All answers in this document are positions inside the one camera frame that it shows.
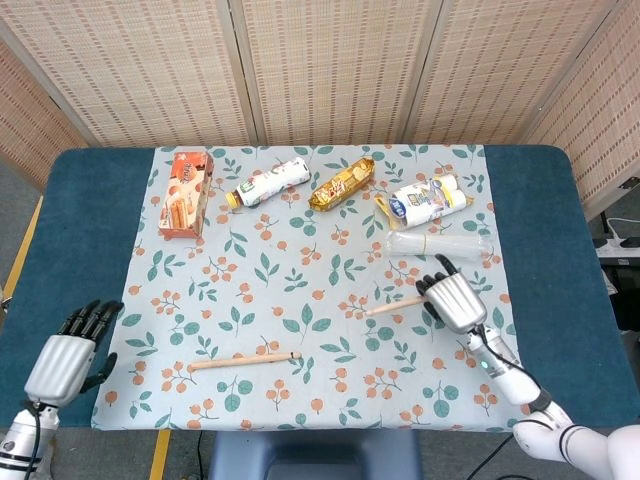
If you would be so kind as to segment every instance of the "beige wall panel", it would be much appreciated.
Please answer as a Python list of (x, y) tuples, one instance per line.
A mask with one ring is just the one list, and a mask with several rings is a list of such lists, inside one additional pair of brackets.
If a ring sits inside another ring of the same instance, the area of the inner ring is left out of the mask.
[(631, 0), (570, 73), (527, 143), (564, 149), (588, 204), (640, 167), (639, 135), (640, 3)]
[(414, 143), (508, 143), (611, 8), (608, 0), (456, 0), (423, 76)]
[(243, 0), (268, 142), (399, 140), (439, 5)]
[(103, 145), (248, 143), (213, 0), (0, 0), (0, 14)]
[(0, 42), (0, 158), (40, 190), (60, 152), (86, 142)]

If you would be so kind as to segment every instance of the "robotic arm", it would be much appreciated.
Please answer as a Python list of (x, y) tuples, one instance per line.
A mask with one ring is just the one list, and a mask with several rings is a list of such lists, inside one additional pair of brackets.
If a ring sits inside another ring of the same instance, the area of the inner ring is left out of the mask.
[(520, 365), (500, 334), (485, 325), (487, 310), (467, 279), (443, 255), (446, 272), (416, 283), (427, 311), (452, 331), (467, 335), (467, 349), (513, 405), (532, 412), (513, 427), (518, 445), (529, 456), (564, 461), (596, 480), (640, 478), (640, 425), (624, 427), (608, 438), (575, 425), (565, 411)]
[(100, 372), (87, 378), (95, 352), (123, 304), (94, 300), (73, 312), (49, 337), (24, 387), (29, 399), (0, 443), (0, 479), (28, 479), (59, 425), (58, 409), (103, 383), (115, 366), (112, 353)]

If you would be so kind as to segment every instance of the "floor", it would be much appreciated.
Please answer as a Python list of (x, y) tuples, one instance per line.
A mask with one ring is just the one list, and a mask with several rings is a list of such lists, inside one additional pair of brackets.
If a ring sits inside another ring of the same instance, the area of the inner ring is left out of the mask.
[[(38, 196), (39, 192), (26, 185), (0, 162), (0, 205), (11, 206), (0, 209), (0, 284), (4, 284), (7, 279)], [(607, 214), (640, 219), (640, 188), (623, 198)], [(616, 225), (616, 230), (620, 235), (640, 235), (640, 224), (619, 225)], [(598, 221), (592, 222), (590, 228), (595, 236), (602, 235)], [(623, 278), (626, 285), (635, 283), (640, 286), (640, 279), (636, 277), (623, 275)], [(636, 340), (636, 334), (623, 337), (640, 385), (640, 345)], [(503, 434), (432, 431), (421, 432), (420, 435), (425, 478), (432, 480), (466, 478), (505, 438)], [(99, 432), (62, 428), (56, 437), (53, 476), (56, 480), (148, 478), (155, 438), (155, 432), (146, 431)], [(203, 436), (205, 472), (214, 438), (215, 434), (212, 432)], [(197, 432), (172, 433), (165, 479), (178, 480), (197, 474), (197, 441)], [(475, 479), (493, 480), (507, 474), (527, 475), (534, 479), (588, 478), (566, 464), (533, 460), (513, 441)]]

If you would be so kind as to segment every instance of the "gold snack bag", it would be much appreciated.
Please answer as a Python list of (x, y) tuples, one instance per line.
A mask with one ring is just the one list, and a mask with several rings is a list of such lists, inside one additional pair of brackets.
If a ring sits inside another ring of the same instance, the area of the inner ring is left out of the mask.
[(331, 210), (337, 204), (356, 193), (373, 176), (375, 162), (361, 158), (342, 170), (327, 183), (318, 187), (309, 199), (309, 206), (319, 212)]

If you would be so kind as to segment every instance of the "chopstick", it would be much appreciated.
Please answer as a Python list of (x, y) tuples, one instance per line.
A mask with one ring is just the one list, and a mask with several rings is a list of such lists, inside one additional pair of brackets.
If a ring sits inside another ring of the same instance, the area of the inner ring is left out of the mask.
[(425, 297), (411, 297), (405, 300), (400, 300), (399, 302), (388, 303), (387, 305), (382, 305), (380, 307), (367, 310), (364, 314), (370, 317), (372, 315), (377, 315), (378, 313), (384, 313), (390, 310), (396, 310), (398, 308), (409, 307), (411, 305), (418, 305), (419, 303), (424, 303), (427, 301), (428, 300)]
[(239, 365), (254, 365), (256, 363), (283, 362), (285, 360), (302, 357), (300, 352), (276, 353), (269, 355), (254, 355), (251, 357), (227, 358), (224, 360), (209, 360), (208, 362), (195, 362), (190, 365), (192, 370), (204, 368), (236, 367)]

